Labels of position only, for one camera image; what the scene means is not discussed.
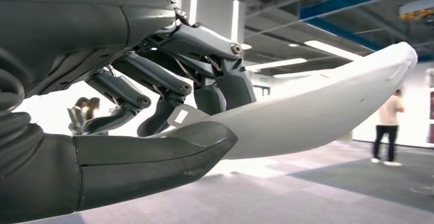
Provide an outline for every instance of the robotic hand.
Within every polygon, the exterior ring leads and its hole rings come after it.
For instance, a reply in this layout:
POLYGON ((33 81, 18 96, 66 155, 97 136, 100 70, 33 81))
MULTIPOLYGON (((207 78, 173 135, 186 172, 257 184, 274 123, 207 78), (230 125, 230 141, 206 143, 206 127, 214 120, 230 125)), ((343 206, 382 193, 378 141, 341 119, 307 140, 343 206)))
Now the robotic hand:
MULTIPOLYGON (((198 109, 209 115, 255 101, 241 46, 201 24, 190 26, 185 13, 171 3, 177 16, 175 24, 150 34, 133 52, 112 63, 114 69, 161 96, 155 114, 138 128, 141 137, 167 129, 167 119, 191 93, 191 86, 178 76, 194 81, 198 109)), ((109 117, 85 123, 84 135, 120 127, 150 106, 148 97, 108 71, 95 73, 87 83, 120 106, 109 117)))
POLYGON ((174 24, 109 62, 161 95, 156 113, 138 130, 139 136, 152 138, 90 136, 122 126, 150 106, 149 97, 101 65, 92 66, 85 81, 118 108, 85 123, 84 136, 77 137, 46 134, 30 124, 27 113, 14 113, 29 92, 22 78, 0 65, 1 224, 111 205, 191 183, 235 145, 237 136, 212 121, 156 135, 193 90, 198 108, 210 115, 255 101, 241 46, 201 24, 186 24, 171 3, 174 24), (194 87, 179 76, 192 79, 194 87))

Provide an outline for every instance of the black pants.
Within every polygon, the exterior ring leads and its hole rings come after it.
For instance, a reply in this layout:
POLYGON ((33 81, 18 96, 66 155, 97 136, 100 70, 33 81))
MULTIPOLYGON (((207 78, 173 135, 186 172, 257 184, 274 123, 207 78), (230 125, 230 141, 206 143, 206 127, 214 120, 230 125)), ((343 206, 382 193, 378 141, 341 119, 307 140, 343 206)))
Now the black pants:
POLYGON ((377 125, 377 138, 374 142, 373 155, 374 158, 379 159, 378 153, 380 152, 381 139, 383 138, 384 134, 387 134, 389 138, 387 160, 392 162, 395 160, 395 141, 398 134, 398 126, 377 125))

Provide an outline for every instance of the metal screw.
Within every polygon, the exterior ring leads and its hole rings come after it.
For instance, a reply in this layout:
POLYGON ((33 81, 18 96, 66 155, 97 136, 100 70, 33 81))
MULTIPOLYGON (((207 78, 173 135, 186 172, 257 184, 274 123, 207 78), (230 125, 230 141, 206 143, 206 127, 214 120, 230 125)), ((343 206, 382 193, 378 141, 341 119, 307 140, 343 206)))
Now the metal screw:
POLYGON ((191 92, 191 86, 188 83, 182 83, 181 84, 181 92, 188 94, 191 92))
POLYGON ((239 45, 239 44, 233 44, 231 46, 231 50, 236 55, 240 55, 243 53, 243 49, 241 48, 241 45, 239 45))
POLYGON ((139 96, 137 98, 137 103, 141 107, 148 107, 150 105, 150 99, 147 96, 139 96))

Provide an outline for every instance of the woman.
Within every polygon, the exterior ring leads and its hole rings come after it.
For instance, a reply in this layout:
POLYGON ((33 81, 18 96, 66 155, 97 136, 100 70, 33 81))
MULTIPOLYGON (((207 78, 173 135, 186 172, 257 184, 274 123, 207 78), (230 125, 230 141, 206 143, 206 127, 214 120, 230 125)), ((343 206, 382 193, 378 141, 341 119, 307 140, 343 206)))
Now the woman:
POLYGON ((99 109, 99 104, 100 104, 99 98, 94 97, 89 100, 87 108, 83 110, 83 115, 86 121, 95 118, 95 114, 99 109))
POLYGON ((71 118, 71 123, 69 124, 68 128, 75 136, 81 135, 81 127, 84 123, 82 111, 85 107, 87 107, 88 102, 88 98, 81 97, 77 100, 77 102, 75 102, 75 105, 71 109, 68 109, 68 113, 71 118))

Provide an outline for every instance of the white curved object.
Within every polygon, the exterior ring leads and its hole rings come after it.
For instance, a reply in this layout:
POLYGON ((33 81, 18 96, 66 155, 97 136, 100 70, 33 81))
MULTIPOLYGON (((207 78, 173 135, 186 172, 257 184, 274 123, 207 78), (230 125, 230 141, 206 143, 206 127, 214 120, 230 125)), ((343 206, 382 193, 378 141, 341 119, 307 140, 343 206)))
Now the white curved object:
POLYGON ((283 97, 197 121, 220 122, 238 136, 225 159, 314 149, 338 139, 374 113, 416 63, 414 49, 401 42, 325 74, 289 82, 283 97))

